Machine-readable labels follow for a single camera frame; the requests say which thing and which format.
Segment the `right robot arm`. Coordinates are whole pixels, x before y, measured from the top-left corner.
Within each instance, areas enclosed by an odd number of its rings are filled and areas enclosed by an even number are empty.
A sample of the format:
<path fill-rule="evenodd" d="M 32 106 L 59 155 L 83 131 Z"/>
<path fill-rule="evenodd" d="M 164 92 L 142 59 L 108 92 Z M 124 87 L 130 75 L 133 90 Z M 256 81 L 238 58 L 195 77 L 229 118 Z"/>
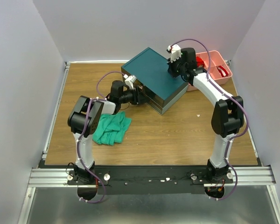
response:
<path fill-rule="evenodd" d="M 216 137 L 205 177 L 215 183 L 228 173 L 231 146 L 244 125 L 243 99 L 229 94 L 213 80 L 207 69 L 198 66 L 193 48 L 182 49 L 175 44 L 168 46 L 167 51 L 170 54 L 170 75 L 181 77 L 184 82 L 196 87 L 214 106 L 211 126 Z"/>

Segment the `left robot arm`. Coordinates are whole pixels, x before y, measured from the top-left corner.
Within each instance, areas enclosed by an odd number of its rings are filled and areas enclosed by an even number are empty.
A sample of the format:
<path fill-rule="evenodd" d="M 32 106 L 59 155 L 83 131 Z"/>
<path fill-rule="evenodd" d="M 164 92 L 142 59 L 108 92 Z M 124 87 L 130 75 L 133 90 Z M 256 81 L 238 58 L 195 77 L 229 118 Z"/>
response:
<path fill-rule="evenodd" d="M 76 162 L 70 176 L 90 184 L 96 180 L 92 143 L 113 146 L 123 141 L 132 120 L 121 111 L 122 104 L 143 105 L 149 100 L 139 86 L 130 87 L 119 80 L 112 82 L 106 98 L 80 96 L 68 117 L 68 126 L 76 142 Z"/>

